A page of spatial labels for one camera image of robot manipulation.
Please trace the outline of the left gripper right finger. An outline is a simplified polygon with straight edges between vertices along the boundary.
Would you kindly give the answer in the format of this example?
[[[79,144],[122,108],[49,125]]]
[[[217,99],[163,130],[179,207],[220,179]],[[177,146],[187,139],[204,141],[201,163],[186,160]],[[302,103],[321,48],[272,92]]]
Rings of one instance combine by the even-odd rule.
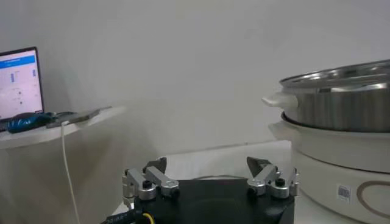
[[[277,199],[286,199],[299,195],[298,171],[287,164],[279,169],[269,160],[247,157],[247,165],[252,178],[247,180],[248,193],[254,197],[269,194]]]

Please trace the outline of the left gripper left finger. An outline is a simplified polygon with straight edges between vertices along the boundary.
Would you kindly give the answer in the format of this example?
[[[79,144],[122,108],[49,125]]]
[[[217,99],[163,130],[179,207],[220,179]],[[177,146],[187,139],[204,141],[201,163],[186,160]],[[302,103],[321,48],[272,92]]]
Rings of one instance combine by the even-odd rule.
[[[161,157],[149,161],[139,172],[136,169],[126,169],[122,175],[123,201],[139,198],[150,201],[158,195],[168,198],[177,198],[180,195],[180,186],[177,180],[165,175],[167,158]]]

